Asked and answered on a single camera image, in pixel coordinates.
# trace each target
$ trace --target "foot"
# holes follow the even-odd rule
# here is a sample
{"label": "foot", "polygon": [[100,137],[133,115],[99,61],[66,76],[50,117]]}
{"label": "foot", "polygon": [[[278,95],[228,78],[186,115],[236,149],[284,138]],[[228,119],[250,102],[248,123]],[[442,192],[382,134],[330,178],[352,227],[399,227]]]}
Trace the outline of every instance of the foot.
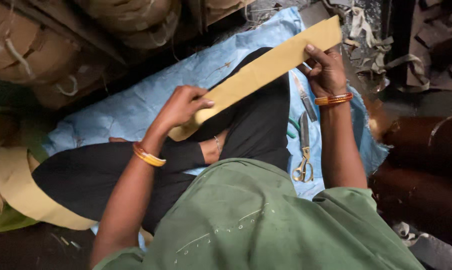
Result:
{"label": "foot", "polygon": [[[223,132],[216,135],[219,141],[219,147],[223,150],[224,142],[226,140],[226,135],[228,135],[228,130],[225,129]],[[219,149],[216,143],[216,139],[212,138],[199,143],[201,146],[202,155],[204,157],[204,162],[206,164],[212,164],[219,160]]]}
{"label": "foot", "polygon": [[110,143],[125,143],[128,140],[123,139],[123,138],[118,138],[118,137],[109,137],[109,142]]}

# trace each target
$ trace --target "blue plastic sheet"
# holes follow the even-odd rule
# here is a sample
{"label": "blue plastic sheet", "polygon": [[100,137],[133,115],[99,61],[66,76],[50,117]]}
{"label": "blue plastic sheet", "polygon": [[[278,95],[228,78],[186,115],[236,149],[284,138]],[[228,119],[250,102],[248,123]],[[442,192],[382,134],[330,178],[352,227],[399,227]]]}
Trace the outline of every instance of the blue plastic sheet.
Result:
{"label": "blue plastic sheet", "polygon": [[[57,128],[49,133],[49,141],[43,146],[49,155],[83,145],[105,143],[109,137],[127,140],[141,139],[176,86],[194,85],[210,88],[226,77],[249,53],[261,47],[275,47],[304,30],[296,7],[278,12],[269,21],[255,30],[235,34],[228,40],[200,51],[177,64],[145,78],[130,89],[110,96],[59,122]],[[314,100],[306,77],[294,69],[305,91]],[[290,116],[299,120],[304,112],[295,83],[290,75],[291,104]],[[387,147],[377,144],[368,128],[368,114],[358,92],[351,102],[353,127],[356,144],[367,173],[375,170],[385,159]],[[318,107],[314,107],[319,117]],[[289,130],[297,134],[289,124]],[[295,182],[299,197],[311,200],[323,190],[321,173],[321,133],[319,121],[309,123],[311,163],[314,167],[314,180],[308,183]],[[288,149],[292,154],[289,160],[289,173],[301,162],[299,136],[288,138]],[[198,174],[201,169],[192,173]]]}

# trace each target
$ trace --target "orange bangle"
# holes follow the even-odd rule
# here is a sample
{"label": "orange bangle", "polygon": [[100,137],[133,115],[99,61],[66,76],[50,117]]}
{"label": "orange bangle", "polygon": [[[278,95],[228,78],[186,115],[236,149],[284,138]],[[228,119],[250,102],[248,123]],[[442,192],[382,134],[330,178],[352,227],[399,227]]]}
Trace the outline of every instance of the orange bangle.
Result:
{"label": "orange bangle", "polygon": [[160,159],[151,154],[146,153],[146,151],[141,147],[139,142],[133,143],[133,152],[136,156],[138,156],[144,162],[146,162],[152,166],[161,167],[166,163],[165,159]]}
{"label": "orange bangle", "polygon": [[353,99],[353,93],[348,92],[348,93],[342,94],[342,95],[333,95],[333,96],[328,96],[328,97],[315,98],[314,104],[323,106],[323,105],[346,102],[346,101],[350,101],[352,99]]}

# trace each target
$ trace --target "gold scissors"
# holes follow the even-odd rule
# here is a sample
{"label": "gold scissors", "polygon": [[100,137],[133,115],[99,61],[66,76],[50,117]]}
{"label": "gold scissors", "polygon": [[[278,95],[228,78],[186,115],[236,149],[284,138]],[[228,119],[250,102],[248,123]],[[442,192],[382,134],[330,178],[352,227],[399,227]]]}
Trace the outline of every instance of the gold scissors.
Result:
{"label": "gold scissors", "polygon": [[[303,150],[303,160],[301,161],[300,166],[293,170],[292,177],[295,181],[303,181],[306,183],[313,179],[313,165],[311,165],[311,163],[310,163],[310,133],[309,133],[309,129],[308,129],[308,117],[307,117],[306,112],[304,112],[301,115],[300,125],[301,125],[300,142],[301,142],[301,148]],[[307,165],[309,165],[309,167],[311,169],[311,175],[305,181]]]}

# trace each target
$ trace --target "scissor handle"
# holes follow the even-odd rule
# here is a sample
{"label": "scissor handle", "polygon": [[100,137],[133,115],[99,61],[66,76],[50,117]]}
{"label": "scissor handle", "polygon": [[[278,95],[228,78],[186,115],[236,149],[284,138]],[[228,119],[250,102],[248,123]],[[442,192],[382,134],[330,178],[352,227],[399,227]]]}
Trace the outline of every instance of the scissor handle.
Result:
{"label": "scissor handle", "polygon": [[[302,181],[302,182],[309,182],[313,179],[313,165],[309,163],[309,147],[303,148],[303,160],[301,161],[301,164],[298,168],[293,170],[293,180],[295,181]],[[304,176],[306,175],[306,165],[310,166],[311,169],[311,175],[310,177],[305,181]]]}

